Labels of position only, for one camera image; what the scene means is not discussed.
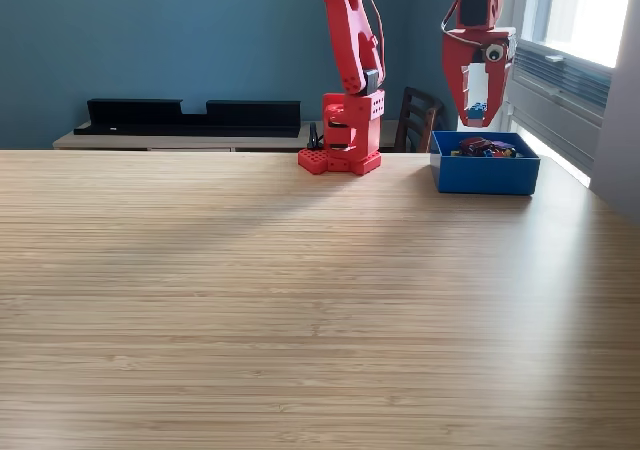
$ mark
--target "robotic arm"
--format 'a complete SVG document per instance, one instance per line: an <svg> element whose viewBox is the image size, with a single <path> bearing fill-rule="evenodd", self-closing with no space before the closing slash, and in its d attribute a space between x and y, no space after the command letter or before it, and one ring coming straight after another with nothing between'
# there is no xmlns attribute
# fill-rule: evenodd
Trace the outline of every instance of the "robotic arm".
<svg viewBox="0 0 640 450"><path fill-rule="evenodd" d="M368 95L384 81L384 41L371 31L362 0L325 0L336 62L346 93ZM456 28L445 24L458 10ZM467 125L468 71L484 63L489 75L489 99L481 126L488 126L502 104L515 41L515 29L496 29L502 0L456 0L443 22L443 64L458 112Z"/></svg>
<svg viewBox="0 0 640 450"><path fill-rule="evenodd" d="M345 94L324 97L324 148L315 152L303 150L298 156L299 164L312 173L364 175L380 166L378 150L385 93L379 87L386 69L380 14L371 2L378 17L381 42L371 31L362 0L325 0ZM495 27L502 3L502 0L456 0L442 22L444 71L460 119L466 126L489 126L502 105L516 48L515 29ZM457 25L447 30L456 10ZM468 106L472 63L484 64L489 76L486 108Z"/></svg>

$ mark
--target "table surface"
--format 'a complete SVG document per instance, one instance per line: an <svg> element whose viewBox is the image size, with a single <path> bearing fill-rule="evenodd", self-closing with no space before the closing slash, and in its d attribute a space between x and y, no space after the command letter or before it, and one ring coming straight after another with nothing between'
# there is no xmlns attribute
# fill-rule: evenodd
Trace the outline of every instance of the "table surface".
<svg viewBox="0 0 640 450"><path fill-rule="evenodd" d="M632 449L640 232L295 155L0 153L0 448Z"/></svg>

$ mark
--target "wooden chair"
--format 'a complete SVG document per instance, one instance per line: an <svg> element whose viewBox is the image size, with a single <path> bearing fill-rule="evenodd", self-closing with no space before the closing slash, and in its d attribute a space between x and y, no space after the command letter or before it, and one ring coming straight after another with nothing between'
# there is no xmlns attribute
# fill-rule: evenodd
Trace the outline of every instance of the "wooden chair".
<svg viewBox="0 0 640 450"><path fill-rule="evenodd" d="M437 98L415 88L405 88L394 151L408 153L407 136L411 129L420 138L416 152L428 153L431 149L432 132L442 109L442 102Z"/></svg>

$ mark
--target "blue bin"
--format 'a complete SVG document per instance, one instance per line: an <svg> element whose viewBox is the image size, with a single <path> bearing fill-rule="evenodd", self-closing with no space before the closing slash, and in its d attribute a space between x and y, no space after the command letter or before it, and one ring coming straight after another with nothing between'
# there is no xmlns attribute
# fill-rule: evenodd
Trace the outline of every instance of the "blue bin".
<svg viewBox="0 0 640 450"><path fill-rule="evenodd" d="M540 157L517 133L433 132L438 153L431 155L431 170L441 193L533 195ZM524 158L452 157L466 138L482 137L512 144Z"/></svg>

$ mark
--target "window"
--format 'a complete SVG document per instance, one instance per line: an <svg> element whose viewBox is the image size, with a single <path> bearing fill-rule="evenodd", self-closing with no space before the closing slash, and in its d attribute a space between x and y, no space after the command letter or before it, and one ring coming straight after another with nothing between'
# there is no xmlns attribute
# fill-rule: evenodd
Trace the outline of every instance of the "window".
<svg viewBox="0 0 640 450"><path fill-rule="evenodd" d="M629 0L528 0L523 37L615 67Z"/></svg>
<svg viewBox="0 0 640 450"><path fill-rule="evenodd" d="M516 0L522 29L508 118L587 176L593 169L629 0Z"/></svg>

